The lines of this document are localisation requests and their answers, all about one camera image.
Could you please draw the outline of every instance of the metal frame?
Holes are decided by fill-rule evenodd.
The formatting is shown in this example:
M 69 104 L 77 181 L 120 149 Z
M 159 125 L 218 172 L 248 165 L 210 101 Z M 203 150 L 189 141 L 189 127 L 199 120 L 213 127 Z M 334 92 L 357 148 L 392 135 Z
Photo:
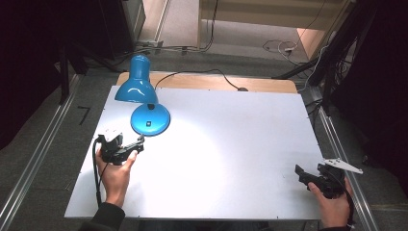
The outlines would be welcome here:
M 10 192 L 6 203 L 4 204 L 0 213 L 0 231 L 8 230 L 10 225 L 12 224 L 15 213 L 20 207 L 25 195 L 27 194 L 31 184 L 33 183 L 34 178 L 36 177 L 39 167 L 41 166 L 42 161 L 44 160 L 48 152 L 48 148 L 55 138 L 60 125 L 63 122 L 65 115 L 72 103 L 72 100 L 75 97 L 80 82 L 80 76 L 75 74 L 70 81 L 70 88 L 72 89 L 72 93 L 67 97 L 67 100 L 65 100 L 65 102 L 58 107 L 47 129 L 42 135 L 42 138 L 36 150 L 34 151 L 29 163 L 24 168 L 23 173 Z
M 160 16 L 159 25 L 157 27 L 156 34 L 154 37 L 155 41 L 159 41 L 160 39 L 160 34 L 162 33 L 162 30 L 163 30 L 163 24 L 165 23 L 165 19 L 166 19 L 166 15 L 167 15 L 169 6 L 170 6 L 170 0 L 166 0 L 165 6 L 163 7 L 162 15 Z
M 314 100 L 321 99 L 319 87 L 310 87 L 310 93 L 312 94 Z M 347 156 L 343 150 L 342 144 L 337 135 L 331 117 L 326 115 L 326 112 L 324 111 L 323 108 L 319 109 L 319 117 L 326 131 L 327 137 L 330 140 L 330 144 L 332 145 L 335 156 L 348 163 Z M 360 220 L 362 221 L 364 230 L 366 231 L 379 230 L 377 223 L 372 215 L 370 205 L 366 201 L 366 197 L 364 196 L 363 190 L 360 187 L 357 178 L 355 177 L 355 173 L 346 171 L 345 175 L 351 184 L 351 188 L 353 189 L 354 206 Z

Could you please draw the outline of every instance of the metal bar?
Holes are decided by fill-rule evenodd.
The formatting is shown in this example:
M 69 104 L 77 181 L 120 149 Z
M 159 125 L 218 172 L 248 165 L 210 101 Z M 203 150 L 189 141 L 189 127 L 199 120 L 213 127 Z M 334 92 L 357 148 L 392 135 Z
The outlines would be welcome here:
M 110 71 L 116 72 L 116 73 L 121 73 L 123 72 L 120 69 L 117 69 L 116 66 L 108 63 L 105 61 L 102 57 L 99 57 L 93 51 L 88 50 L 86 47 L 84 47 L 80 43 L 72 42 L 72 46 L 75 47 L 81 54 L 90 57 L 91 59 L 95 60 L 97 63 L 102 64 L 103 66 L 107 67 Z
M 311 91 L 311 94 L 314 100 L 321 98 L 319 88 L 311 87 L 310 91 Z M 324 109 L 322 108 L 319 109 L 319 117 L 324 126 L 324 129 L 326 131 L 330 144 L 332 145 L 335 156 L 348 163 L 347 156 L 344 152 L 339 136 L 337 135 L 337 132 L 335 130 L 331 117 L 327 116 Z M 355 174 L 353 172 L 346 171 L 345 175 L 351 184 L 351 188 L 353 189 L 354 206 L 359 215 L 360 220 L 362 221 L 364 230 L 366 231 L 379 230 L 377 223 L 370 210 L 370 205 L 366 201 L 366 197 L 364 196 L 363 190 L 360 187 L 360 184 L 358 183 L 358 180 L 355 177 Z
M 162 30 L 163 30 L 163 24 L 165 24 L 165 18 L 166 18 L 167 10 L 169 6 L 170 6 L 170 0 L 166 0 L 165 6 L 163 7 L 162 15 L 160 16 L 159 25 L 157 27 L 156 34 L 154 36 L 155 41 L 159 41 L 160 39 L 160 34 L 162 33 Z
M 296 75 L 296 74 L 298 74 L 298 73 L 300 73 L 302 71 L 305 71 L 305 70 L 307 70 L 309 68 L 312 68 L 313 66 L 315 66 L 318 63 L 318 60 L 319 60 L 318 58 L 314 58 L 314 59 L 312 59 L 310 62 L 308 62 L 306 64 L 302 64 L 302 65 L 298 66 L 297 68 L 295 68 L 295 69 L 293 69 L 291 71 L 288 71 L 285 74 L 282 74 L 282 75 L 279 75 L 279 76 L 274 76 L 271 79 L 287 80 L 287 79 L 289 79 L 291 77 L 294 77 L 294 75 Z
M 6 199 L 6 203 L 4 204 L 0 214 L 0 231 L 8 230 L 10 225 L 12 224 L 15 213 L 17 212 L 25 195 L 30 189 L 30 186 L 33 183 L 34 178 L 36 177 L 42 161 L 47 154 L 48 148 L 50 147 L 55 135 L 57 134 L 60 125 L 64 120 L 66 112 L 68 111 L 72 100 L 75 97 L 76 91 L 80 84 L 80 80 L 81 79 L 78 75 L 75 74 L 73 76 L 70 82 L 72 93 L 68 96 L 67 100 L 65 100 L 65 102 L 58 107 L 47 129 L 42 135 L 42 138 L 39 141 L 38 146 L 33 153 L 33 156 L 31 157 L 27 166 L 24 168 L 23 173 L 21 174 L 20 178 L 18 179 L 17 183 Z
M 69 77 L 68 77 L 68 58 L 66 55 L 66 47 L 60 44 L 58 49 L 60 55 L 60 72 L 61 72 L 61 100 L 60 105 L 65 102 L 69 96 Z

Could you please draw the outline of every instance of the white table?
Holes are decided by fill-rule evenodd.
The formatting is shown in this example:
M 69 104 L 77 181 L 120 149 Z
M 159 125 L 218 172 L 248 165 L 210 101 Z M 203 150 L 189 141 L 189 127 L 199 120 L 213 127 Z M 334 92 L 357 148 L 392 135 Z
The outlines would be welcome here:
M 119 128 L 126 144 L 139 136 L 130 126 L 139 104 L 115 101 L 118 88 L 112 87 L 94 136 Z M 128 218 L 319 219 L 317 202 L 294 173 L 298 164 L 318 174 L 322 158 L 299 94 L 157 93 L 171 122 L 146 138 L 136 159 L 123 206 Z M 91 146 L 66 218 L 93 217 L 97 210 Z

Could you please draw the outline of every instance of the human hand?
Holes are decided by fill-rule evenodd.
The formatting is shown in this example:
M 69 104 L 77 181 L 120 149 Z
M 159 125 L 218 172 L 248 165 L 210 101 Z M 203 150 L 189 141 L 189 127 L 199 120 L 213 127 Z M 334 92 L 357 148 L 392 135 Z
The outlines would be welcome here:
M 102 175 L 102 183 L 105 186 L 106 200 L 105 202 L 114 204 L 118 207 L 123 206 L 127 188 L 129 186 L 130 170 L 133 163 L 136 161 L 138 152 L 133 151 L 126 163 L 123 166 L 114 166 L 102 160 L 102 152 L 100 149 L 96 152 L 96 164 L 98 166 L 99 176 Z
M 352 189 L 348 179 L 345 178 L 345 188 L 352 195 Z M 338 198 L 327 199 L 320 189 L 314 184 L 308 184 L 310 191 L 319 203 L 321 222 L 324 228 L 345 227 L 350 213 L 347 195 L 344 192 Z

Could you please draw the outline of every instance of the black fabric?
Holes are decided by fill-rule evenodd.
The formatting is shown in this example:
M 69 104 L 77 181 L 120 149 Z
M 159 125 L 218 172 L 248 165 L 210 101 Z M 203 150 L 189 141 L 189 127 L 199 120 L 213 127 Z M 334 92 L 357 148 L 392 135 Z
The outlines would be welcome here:
M 35 1 L 0 3 L 0 149 L 61 82 L 47 20 Z
M 349 231 L 350 229 L 347 227 L 333 227 L 333 228 L 324 228 L 320 229 L 319 231 Z
M 91 221 L 84 222 L 79 231 L 116 231 L 125 218 L 123 210 L 110 203 L 102 203 Z
M 369 140 L 364 144 L 366 154 L 394 174 L 408 195 L 405 21 L 406 11 L 400 1 L 381 1 L 347 76 L 331 100 Z

